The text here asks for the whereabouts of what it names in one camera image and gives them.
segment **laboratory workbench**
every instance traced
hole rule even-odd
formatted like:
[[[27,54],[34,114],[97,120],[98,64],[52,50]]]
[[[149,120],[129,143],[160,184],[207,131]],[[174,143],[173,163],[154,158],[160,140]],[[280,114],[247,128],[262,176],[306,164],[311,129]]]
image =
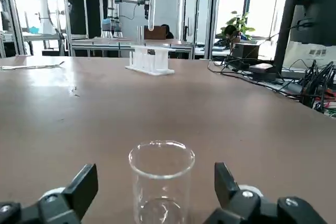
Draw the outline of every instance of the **laboratory workbench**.
[[[94,39],[75,39],[72,41],[73,49],[82,50],[117,50],[117,51],[133,51],[132,46],[138,45],[136,41],[127,38],[94,38]],[[191,55],[193,44],[177,39],[165,40],[144,40],[142,45],[159,46],[174,49],[176,52],[188,52]]]
[[[270,200],[298,196],[336,223],[335,121],[270,90],[170,60],[171,76],[124,68],[127,59],[13,57],[0,71],[0,201],[35,202],[96,163],[99,191],[84,223],[133,223],[129,151],[176,140],[196,155],[190,223],[219,206],[214,163]]]

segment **test tube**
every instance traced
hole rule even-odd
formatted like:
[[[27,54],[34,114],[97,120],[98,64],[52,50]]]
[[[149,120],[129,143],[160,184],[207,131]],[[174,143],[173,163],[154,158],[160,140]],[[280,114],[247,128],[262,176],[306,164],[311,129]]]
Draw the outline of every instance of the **test tube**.
[[[148,30],[154,30],[154,16],[155,16],[155,1],[149,0],[149,11],[148,11]]]

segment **bright window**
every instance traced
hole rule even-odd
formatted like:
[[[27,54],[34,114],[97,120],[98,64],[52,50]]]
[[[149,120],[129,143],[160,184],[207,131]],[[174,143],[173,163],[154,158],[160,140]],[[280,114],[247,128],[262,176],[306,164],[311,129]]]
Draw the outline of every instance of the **bright window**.
[[[235,16],[231,14],[232,11],[242,14],[243,8],[244,0],[219,0],[216,33],[220,33],[220,28],[225,27],[226,22]]]
[[[276,0],[250,0],[247,26],[255,29],[251,35],[269,36],[275,6]]]

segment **potted plant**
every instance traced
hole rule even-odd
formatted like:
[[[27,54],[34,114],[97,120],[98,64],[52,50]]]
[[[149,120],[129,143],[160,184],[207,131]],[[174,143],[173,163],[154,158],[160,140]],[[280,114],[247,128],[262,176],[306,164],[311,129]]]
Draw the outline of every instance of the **potted plant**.
[[[227,25],[234,25],[237,28],[237,30],[239,30],[242,34],[244,34],[244,36],[247,39],[250,40],[251,35],[248,35],[246,33],[248,31],[255,31],[255,29],[252,28],[252,27],[247,27],[246,26],[248,13],[245,13],[245,14],[242,15],[242,14],[238,14],[237,11],[234,10],[233,12],[231,12],[231,14],[234,14],[235,17],[233,17],[228,22],[226,22],[226,24]],[[216,38],[225,39],[226,38],[226,35],[224,34],[225,27],[222,27],[221,30],[222,30],[222,32],[220,34],[216,34]]]

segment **black box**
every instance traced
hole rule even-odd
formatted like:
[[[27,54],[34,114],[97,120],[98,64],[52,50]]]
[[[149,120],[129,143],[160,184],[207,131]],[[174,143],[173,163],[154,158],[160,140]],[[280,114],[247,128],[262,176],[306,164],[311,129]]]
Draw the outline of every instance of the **black box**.
[[[232,56],[234,58],[258,59],[259,45],[235,43]]]

